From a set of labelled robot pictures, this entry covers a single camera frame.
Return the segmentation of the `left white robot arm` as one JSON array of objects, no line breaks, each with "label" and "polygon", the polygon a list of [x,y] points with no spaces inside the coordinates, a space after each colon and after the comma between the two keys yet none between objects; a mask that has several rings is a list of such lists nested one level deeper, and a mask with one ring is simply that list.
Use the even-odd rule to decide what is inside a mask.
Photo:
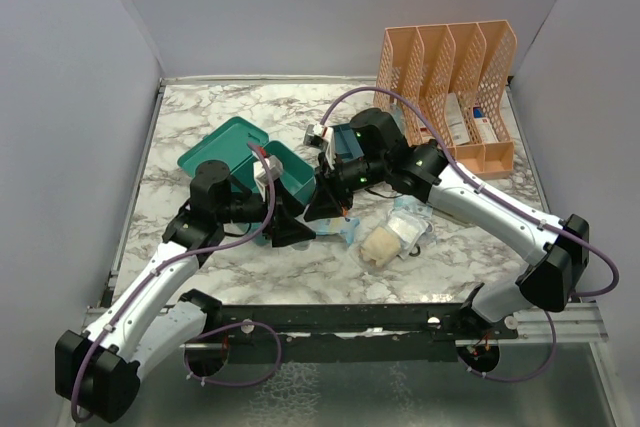
[{"label": "left white robot arm", "polygon": [[220,332],[218,303],[202,294],[161,310],[215,251],[227,249],[224,227],[255,224],[236,240],[242,245],[260,234],[275,247],[314,238],[298,222],[303,205],[284,187],[282,161],[260,153],[252,165],[258,188],[252,192],[220,160],[201,163],[188,200],[167,226],[162,241],[116,303],[83,332],[66,331],[54,349],[56,393],[106,422],[120,419],[137,397],[142,381],[179,345],[206,342]]}]

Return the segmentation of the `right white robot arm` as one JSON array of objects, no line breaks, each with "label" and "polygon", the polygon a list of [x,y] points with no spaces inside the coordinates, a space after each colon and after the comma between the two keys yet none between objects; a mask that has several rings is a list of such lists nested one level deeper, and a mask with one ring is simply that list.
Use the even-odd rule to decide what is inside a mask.
[{"label": "right white robot arm", "polygon": [[480,179],[464,181],[467,169],[449,162],[436,141],[409,145],[393,117],[378,108],[358,113],[349,126],[362,154],[348,162],[319,154],[305,220],[343,216],[352,208],[356,191],[385,182],[400,194],[475,224],[525,261],[525,269],[514,277],[472,290],[459,314],[467,336],[481,338],[504,317],[531,307],[564,310],[588,264],[588,251],[581,244],[589,225],[583,218],[562,220]]}]

